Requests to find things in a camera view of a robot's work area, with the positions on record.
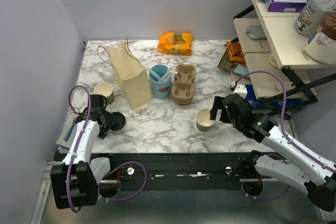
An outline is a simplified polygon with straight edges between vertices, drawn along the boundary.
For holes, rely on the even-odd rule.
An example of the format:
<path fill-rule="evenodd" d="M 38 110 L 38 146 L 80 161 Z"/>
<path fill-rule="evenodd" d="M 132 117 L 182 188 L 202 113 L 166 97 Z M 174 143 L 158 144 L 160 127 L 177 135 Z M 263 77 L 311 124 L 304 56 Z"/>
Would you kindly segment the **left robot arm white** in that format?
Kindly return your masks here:
<path fill-rule="evenodd" d="M 50 179 L 58 209 L 78 213 L 98 200 L 98 172 L 90 166 L 93 144 L 108 131 L 107 98 L 92 94 L 87 108 L 76 118 L 76 134 L 67 156 L 51 168 Z"/>

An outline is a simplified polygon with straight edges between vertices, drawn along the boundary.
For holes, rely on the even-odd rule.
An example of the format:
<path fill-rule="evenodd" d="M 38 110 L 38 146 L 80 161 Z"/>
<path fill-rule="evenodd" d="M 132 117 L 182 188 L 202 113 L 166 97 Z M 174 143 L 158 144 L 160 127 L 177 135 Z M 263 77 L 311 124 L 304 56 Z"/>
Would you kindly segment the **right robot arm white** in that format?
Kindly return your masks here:
<path fill-rule="evenodd" d="M 328 212 L 335 210 L 334 162 L 283 132 L 273 118 L 264 113 L 253 113 L 237 93 L 214 98 L 211 120 L 216 119 L 218 110 L 221 110 L 221 122 L 231 124 L 247 138 L 272 148 L 289 162 L 286 164 L 261 152 L 251 151 L 241 164 L 246 177 L 259 174 L 274 178 L 307 195 L 318 208 Z"/>

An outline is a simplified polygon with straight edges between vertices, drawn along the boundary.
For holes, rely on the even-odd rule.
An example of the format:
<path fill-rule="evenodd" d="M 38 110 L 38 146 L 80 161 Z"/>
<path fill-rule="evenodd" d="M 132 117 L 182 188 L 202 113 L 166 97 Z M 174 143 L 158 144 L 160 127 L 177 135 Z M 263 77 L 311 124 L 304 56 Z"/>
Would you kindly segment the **black plastic cup lid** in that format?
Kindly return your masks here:
<path fill-rule="evenodd" d="M 111 130 L 117 131 L 117 130 L 122 129 L 125 126 L 126 119 L 122 113 L 112 112 L 111 116 L 112 116 L 112 124 L 110 127 Z"/>

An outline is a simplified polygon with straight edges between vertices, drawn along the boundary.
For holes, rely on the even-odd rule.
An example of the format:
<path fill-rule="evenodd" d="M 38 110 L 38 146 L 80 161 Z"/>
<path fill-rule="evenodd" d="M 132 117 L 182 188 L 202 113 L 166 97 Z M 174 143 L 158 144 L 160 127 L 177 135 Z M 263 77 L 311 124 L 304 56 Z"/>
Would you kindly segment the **green paper cup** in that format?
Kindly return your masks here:
<path fill-rule="evenodd" d="M 210 109 L 201 109 L 196 115 L 196 127 L 201 132 L 208 131 L 215 123 L 210 119 Z"/>
<path fill-rule="evenodd" d="M 112 104 L 115 100 L 113 86 L 109 82 L 98 83 L 94 90 L 94 94 L 103 95 L 107 98 L 107 104 Z"/>

